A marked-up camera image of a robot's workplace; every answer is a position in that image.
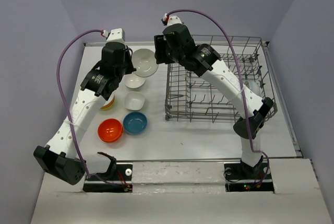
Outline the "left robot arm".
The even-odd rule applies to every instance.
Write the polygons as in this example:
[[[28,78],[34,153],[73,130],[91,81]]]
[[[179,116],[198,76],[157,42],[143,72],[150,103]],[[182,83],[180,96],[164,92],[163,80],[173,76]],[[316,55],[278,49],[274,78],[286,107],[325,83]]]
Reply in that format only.
[[[84,77],[73,105],[65,107],[67,117],[44,147],[37,146],[34,157],[48,174],[70,184],[77,184],[88,168],[78,153],[95,115],[119,87],[124,75],[135,70],[130,51],[124,41],[108,41],[101,59]]]

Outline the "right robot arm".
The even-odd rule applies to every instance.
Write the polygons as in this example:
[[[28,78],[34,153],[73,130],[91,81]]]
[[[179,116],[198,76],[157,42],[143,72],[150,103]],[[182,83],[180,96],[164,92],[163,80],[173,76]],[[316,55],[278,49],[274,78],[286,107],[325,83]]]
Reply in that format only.
[[[180,64],[214,86],[237,109],[240,118],[233,130],[241,138],[240,172],[246,178],[256,176],[265,156],[257,135],[273,107],[273,100],[251,91],[242,75],[235,75],[212,46],[196,45],[184,24],[168,26],[153,39],[157,64]]]

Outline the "white round bowl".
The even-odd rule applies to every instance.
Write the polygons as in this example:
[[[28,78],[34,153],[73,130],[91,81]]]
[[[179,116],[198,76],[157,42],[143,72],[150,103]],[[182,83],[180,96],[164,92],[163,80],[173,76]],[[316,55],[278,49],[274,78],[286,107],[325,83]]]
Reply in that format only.
[[[137,89],[145,83],[146,79],[135,74],[128,74],[124,76],[124,85],[130,89]]]
[[[244,83],[251,92],[254,94],[261,96],[261,88],[259,87],[258,83],[253,80],[246,80]]]
[[[142,78],[154,75],[159,67],[154,52],[149,49],[136,50],[132,55],[132,63],[136,68],[134,74]]]

